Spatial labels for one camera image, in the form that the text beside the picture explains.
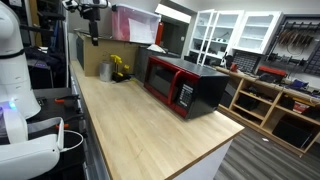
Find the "microwave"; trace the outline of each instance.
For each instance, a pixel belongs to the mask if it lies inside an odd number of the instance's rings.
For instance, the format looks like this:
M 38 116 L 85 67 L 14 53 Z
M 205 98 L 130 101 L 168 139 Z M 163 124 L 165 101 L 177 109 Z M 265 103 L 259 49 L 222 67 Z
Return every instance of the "microwave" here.
M 209 67 L 150 56 L 144 87 L 184 119 L 193 119 L 217 109 L 228 80 Z

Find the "gray floor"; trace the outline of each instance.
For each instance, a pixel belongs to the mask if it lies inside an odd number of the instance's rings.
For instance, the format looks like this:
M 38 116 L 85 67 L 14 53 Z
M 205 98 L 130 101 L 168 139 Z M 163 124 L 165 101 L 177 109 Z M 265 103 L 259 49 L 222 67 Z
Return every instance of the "gray floor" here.
M 262 138 L 261 134 L 246 128 L 233 140 L 214 179 L 320 179 L 320 144 L 315 143 L 299 158 Z

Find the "wooden countertop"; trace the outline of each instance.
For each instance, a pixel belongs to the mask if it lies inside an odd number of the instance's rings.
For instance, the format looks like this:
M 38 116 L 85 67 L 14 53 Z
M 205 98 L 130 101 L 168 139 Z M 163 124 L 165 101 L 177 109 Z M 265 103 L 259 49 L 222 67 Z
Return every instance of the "wooden countertop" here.
M 257 78 L 253 78 L 253 77 L 250 77 L 250 76 L 245 75 L 245 74 L 234 73 L 234 72 L 231 72 L 231 71 L 229 71 L 227 69 L 224 69 L 224 68 L 221 68 L 221 67 L 215 67 L 215 68 L 219 72 L 222 72 L 222 73 L 225 73 L 225 74 L 229 74 L 231 76 L 235 76 L 235 77 L 238 77 L 238 78 L 243 78 L 245 80 L 254 82 L 254 83 L 259 84 L 259 85 L 263 85 L 265 87 L 277 90 L 279 92 L 282 91 L 283 93 L 287 93 L 287 94 L 290 94 L 292 96 L 299 97 L 299 98 L 304 99 L 306 101 L 310 101 L 311 100 L 314 104 L 320 103 L 320 99 L 312 97 L 312 96 L 310 96 L 308 94 L 304 94 L 302 92 L 299 92 L 299 91 L 296 91 L 296 90 L 293 90 L 293 89 L 287 89 L 284 86 L 279 86 L 277 84 L 263 82 L 263 81 L 258 80 Z
M 218 111 L 184 121 L 135 81 L 85 77 L 71 61 L 113 179 L 171 179 L 233 139 L 241 125 Z

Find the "bin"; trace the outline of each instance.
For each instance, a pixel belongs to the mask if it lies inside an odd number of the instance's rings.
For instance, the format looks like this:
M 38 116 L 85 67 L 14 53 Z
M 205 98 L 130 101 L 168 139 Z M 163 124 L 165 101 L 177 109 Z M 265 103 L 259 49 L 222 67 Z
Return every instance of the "bin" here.
M 161 16 L 124 4 L 112 6 L 112 37 L 116 40 L 154 44 Z

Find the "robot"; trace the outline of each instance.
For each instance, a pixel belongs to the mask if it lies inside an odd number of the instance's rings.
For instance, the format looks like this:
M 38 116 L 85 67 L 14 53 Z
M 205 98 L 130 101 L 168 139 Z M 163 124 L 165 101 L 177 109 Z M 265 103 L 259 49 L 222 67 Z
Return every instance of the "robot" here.
M 92 43 L 98 45 L 98 8 L 106 8 L 105 0 L 62 1 L 69 11 L 75 9 L 89 19 Z M 0 177 L 1 179 L 30 179 L 52 169 L 59 161 L 60 153 L 73 149 L 64 148 L 64 122 L 56 117 L 38 123 L 27 124 L 26 119 L 36 115 L 40 106 L 31 88 L 26 57 L 21 40 L 18 18 L 0 1 Z M 52 126 L 57 134 L 28 139 L 28 134 Z
M 100 20 L 100 10 L 111 7 L 111 3 L 107 0 L 80 0 L 77 3 L 75 0 L 64 0 L 62 5 L 67 11 L 79 11 L 83 19 L 89 20 L 89 33 L 91 42 L 94 46 L 98 46 L 98 24 L 96 21 Z

